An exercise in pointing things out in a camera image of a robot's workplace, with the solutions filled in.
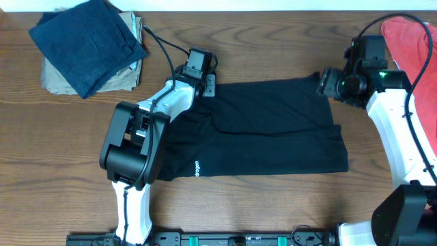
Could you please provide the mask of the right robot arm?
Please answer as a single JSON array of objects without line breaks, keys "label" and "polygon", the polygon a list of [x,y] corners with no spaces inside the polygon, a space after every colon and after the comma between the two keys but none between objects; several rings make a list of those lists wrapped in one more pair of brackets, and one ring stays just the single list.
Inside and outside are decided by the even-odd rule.
[{"label": "right robot arm", "polygon": [[409,96],[406,73],[389,70],[382,36],[352,39],[345,68],[326,68],[317,92],[363,108],[375,124],[390,165],[393,192],[371,219],[342,223],[337,245],[435,245],[436,183],[427,172],[436,155]]}]

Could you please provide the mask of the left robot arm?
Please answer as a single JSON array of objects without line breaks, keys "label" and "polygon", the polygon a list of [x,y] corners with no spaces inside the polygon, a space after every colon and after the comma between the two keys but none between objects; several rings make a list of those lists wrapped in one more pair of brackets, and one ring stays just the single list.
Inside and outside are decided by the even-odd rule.
[{"label": "left robot arm", "polygon": [[196,99],[213,97],[218,59],[191,48],[185,64],[173,68],[165,86],[147,100],[122,101],[113,112],[99,163],[117,198],[113,245],[144,245],[152,231],[150,189],[163,165],[169,125]]}]

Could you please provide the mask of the black t-shirt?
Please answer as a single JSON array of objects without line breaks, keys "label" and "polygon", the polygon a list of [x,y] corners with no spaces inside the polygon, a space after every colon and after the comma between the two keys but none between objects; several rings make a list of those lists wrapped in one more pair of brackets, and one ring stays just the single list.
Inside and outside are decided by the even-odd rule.
[{"label": "black t-shirt", "polygon": [[320,76],[217,85],[170,124],[159,179],[346,172]]}]

